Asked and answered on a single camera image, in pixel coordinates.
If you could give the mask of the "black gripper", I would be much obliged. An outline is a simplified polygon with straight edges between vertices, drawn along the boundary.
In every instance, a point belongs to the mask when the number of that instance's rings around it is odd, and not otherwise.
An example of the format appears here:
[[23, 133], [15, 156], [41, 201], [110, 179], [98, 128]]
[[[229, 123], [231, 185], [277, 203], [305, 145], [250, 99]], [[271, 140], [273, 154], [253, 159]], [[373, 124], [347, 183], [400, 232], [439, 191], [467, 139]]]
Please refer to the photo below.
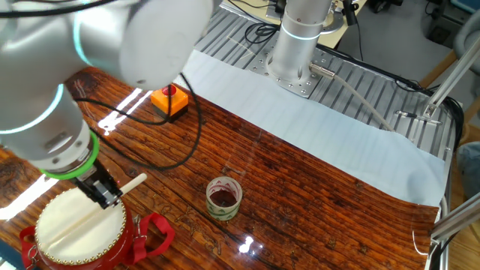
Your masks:
[[108, 183], [112, 179], [105, 166], [99, 160], [95, 160], [86, 172], [70, 181], [94, 203], [99, 204], [102, 209], [107, 209], [118, 205], [122, 196], [122, 191], [116, 183]]

